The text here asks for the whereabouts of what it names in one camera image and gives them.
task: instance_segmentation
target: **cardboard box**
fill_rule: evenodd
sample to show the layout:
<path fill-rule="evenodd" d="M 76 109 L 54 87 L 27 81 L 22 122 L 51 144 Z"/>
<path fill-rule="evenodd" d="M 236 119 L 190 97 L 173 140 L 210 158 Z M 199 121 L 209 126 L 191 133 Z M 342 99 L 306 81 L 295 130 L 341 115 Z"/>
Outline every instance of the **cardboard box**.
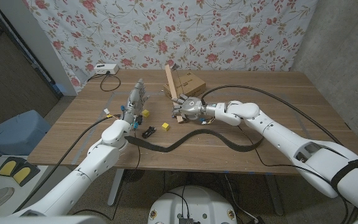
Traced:
<path fill-rule="evenodd" d="M 191 72 L 188 72 L 186 75 L 182 75 L 180 77 L 173 74 L 172 78 L 173 82 L 175 83 L 175 88 L 177 89 L 178 97 L 181 93 L 186 96 L 198 96 L 205 91 L 205 82 Z M 165 96 L 171 99 L 172 96 L 169 89 L 169 84 L 165 84 L 163 88 Z"/>

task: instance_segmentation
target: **black strap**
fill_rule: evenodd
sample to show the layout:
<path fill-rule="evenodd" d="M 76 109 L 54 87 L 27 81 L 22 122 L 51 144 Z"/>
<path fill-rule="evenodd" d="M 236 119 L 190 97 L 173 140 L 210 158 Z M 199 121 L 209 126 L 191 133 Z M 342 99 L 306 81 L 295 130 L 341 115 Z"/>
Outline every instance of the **black strap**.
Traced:
<path fill-rule="evenodd" d="M 262 138 L 259 142 L 255 143 L 253 145 L 250 145 L 250 146 L 241 146 L 241 145 L 238 145 L 238 144 L 228 140 L 227 138 L 225 138 L 223 135 L 217 133 L 216 131 L 213 131 L 213 130 L 210 130 L 210 129 L 197 129 L 197 130 L 194 130 L 194 131 L 188 133 L 185 137 L 179 139 L 179 141 L 173 143 L 169 147 L 157 146 L 157 145 L 151 144 L 151 143 L 149 143 L 147 141 L 144 141 L 143 139 L 135 138 L 134 136 L 126 136 L 125 139 L 128 140 L 129 143 L 134 144 L 134 145 L 139 146 L 139 147 L 143 147 L 145 149 L 150 149 L 152 151 L 157 151 L 157 152 L 170 152 L 170 151 L 176 149 L 182 143 L 184 143 L 187 139 L 189 139 L 190 137 L 195 136 L 197 134 L 212 134 L 213 136 L 218 137 L 229 148 L 231 148 L 231 149 L 233 149 L 233 150 L 235 150 L 237 152 L 249 152 L 249 151 L 252 151 L 256 147 L 258 147 L 259 144 L 264 139 L 264 138 Z"/>
<path fill-rule="evenodd" d="M 350 173 L 350 171 L 358 168 L 358 159 L 350 161 L 345 167 L 343 167 L 340 171 L 338 171 L 334 177 L 331 179 L 331 186 L 333 189 L 338 192 L 338 183 L 342 180 L 346 174 Z"/>

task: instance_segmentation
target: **table leg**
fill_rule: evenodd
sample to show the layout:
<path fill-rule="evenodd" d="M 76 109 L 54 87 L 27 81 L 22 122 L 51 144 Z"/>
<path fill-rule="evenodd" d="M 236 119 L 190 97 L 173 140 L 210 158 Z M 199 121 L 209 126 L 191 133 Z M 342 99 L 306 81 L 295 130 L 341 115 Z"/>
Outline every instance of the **table leg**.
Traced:
<path fill-rule="evenodd" d="M 281 203 L 280 191 L 277 187 L 276 178 L 274 175 L 265 175 L 267 187 L 270 191 L 270 196 L 273 202 L 273 208 L 277 215 L 284 215 L 283 205 Z"/>
<path fill-rule="evenodd" d="M 116 175 L 114 176 L 114 180 L 112 182 L 109 199 L 107 204 L 109 206 L 113 206 L 116 203 L 116 197 L 118 195 L 118 189 L 121 184 L 122 176 L 124 175 L 125 169 L 117 169 Z"/>

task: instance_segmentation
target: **gray wall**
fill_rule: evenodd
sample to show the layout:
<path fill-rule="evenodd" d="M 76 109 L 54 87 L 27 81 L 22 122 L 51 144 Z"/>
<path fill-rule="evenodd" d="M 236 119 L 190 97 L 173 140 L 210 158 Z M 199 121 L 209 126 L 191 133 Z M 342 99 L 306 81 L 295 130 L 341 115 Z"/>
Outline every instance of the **gray wall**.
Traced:
<path fill-rule="evenodd" d="M 358 136 L 358 1 L 319 1 L 291 70 L 305 73 Z"/>

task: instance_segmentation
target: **wooden table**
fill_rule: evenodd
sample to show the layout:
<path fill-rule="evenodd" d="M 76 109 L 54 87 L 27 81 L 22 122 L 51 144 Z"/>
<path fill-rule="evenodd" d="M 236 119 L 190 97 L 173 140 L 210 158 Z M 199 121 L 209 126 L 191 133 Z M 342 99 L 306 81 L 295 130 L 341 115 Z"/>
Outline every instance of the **wooden table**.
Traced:
<path fill-rule="evenodd" d="M 185 72 L 178 71 L 178 74 L 182 75 Z M 239 84 L 273 93 L 289 101 L 321 123 L 347 148 L 358 154 L 357 136 L 346 126 L 320 92 L 302 73 L 229 71 L 194 71 L 194 73 L 207 83 L 207 90 L 219 85 Z M 120 70 L 117 75 L 122 83 L 116 91 L 101 91 L 99 88 L 101 79 L 91 80 L 32 151 L 28 158 L 29 162 L 37 165 L 56 164 L 81 132 L 104 116 L 103 109 L 108 108 L 112 114 L 121 113 L 120 106 L 126 104 L 129 92 L 139 78 L 144 79 L 146 92 L 150 94 L 150 99 L 144 106 L 145 109 L 150 111 L 150 116 L 144 118 L 143 124 L 139 126 L 138 136 L 149 126 L 154 126 L 157 131 L 147 140 L 154 144 L 168 146 L 194 129 L 209 128 L 219 131 L 237 144 L 250 144 L 237 127 L 221 121 L 215 121 L 208 125 L 201 125 L 199 121 L 178 124 L 176 119 L 171 118 L 172 102 L 162 92 L 162 85 L 167 82 L 165 71 Z M 117 80 L 109 77 L 104 82 L 103 88 L 109 89 L 115 86 L 117 86 Z M 330 140 L 327 135 L 304 117 L 282 103 L 255 91 L 226 88 L 215 91 L 208 95 L 205 100 L 208 103 L 228 102 L 230 100 L 239 100 L 243 103 L 254 102 L 272 119 L 300 136 Z M 109 119 L 86 134 L 62 162 L 62 165 L 79 164 L 85 158 L 89 147 L 100 139 L 103 130 L 113 121 L 113 119 Z M 171 126 L 167 132 L 161 128 L 164 122 Z M 241 126 L 251 139 L 257 141 L 261 138 L 259 133 L 246 127 L 245 124 L 241 124 Z M 140 151 L 139 169 L 297 174 L 297 171 L 291 167 L 265 167 L 260 163 L 255 151 L 245 153 L 233 151 L 218 138 L 209 134 L 192 137 L 169 153 L 154 152 L 148 149 L 140 149 Z M 289 164 L 288 159 L 267 141 L 260 145 L 259 152 L 266 164 Z M 130 145 L 121 154 L 116 167 L 133 169 L 137 161 L 137 147 Z"/>

